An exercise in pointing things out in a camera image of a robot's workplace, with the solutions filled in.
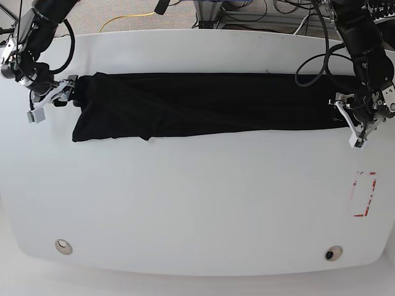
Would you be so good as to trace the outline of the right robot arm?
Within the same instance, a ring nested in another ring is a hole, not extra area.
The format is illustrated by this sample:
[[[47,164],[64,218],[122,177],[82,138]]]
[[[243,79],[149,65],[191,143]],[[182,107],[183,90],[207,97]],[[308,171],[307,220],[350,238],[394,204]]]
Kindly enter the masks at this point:
[[[34,97],[42,102],[55,90],[61,92],[60,83],[54,76],[63,72],[71,63],[75,50],[75,35],[67,20],[77,1],[33,1],[31,8],[20,14],[1,55],[1,75],[13,79],[30,90],[30,110],[35,109]],[[69,31],[70,50],[64,64],[51,69],[39,62],[40,55],[51,45],[59,25],[63,23]]]

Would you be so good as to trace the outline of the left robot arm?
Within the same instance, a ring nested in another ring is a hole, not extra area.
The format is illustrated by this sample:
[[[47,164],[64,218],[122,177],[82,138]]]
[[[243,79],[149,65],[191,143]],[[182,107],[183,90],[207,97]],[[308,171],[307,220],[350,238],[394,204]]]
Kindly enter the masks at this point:
[[[347,91],[338,93],[330,104],[335,106],[352,130],[349,143],[362,148],[367,136],[384,122],[394,117],[394,66],[386,55],[384,39],[376,26],[367,1],[312,1],[324,35],[328,30],[319,6],[324,5],[332,24],[335,26],[341,44],[325,46],[324,60],[320,72],[308,83],[296,84],[300,87],[312,86],[322,75],[326,75],[337,87]],[[356,77],[362,89],[350,90],[331,74],[328,63],[335,51],[345,48],[350,55]]]

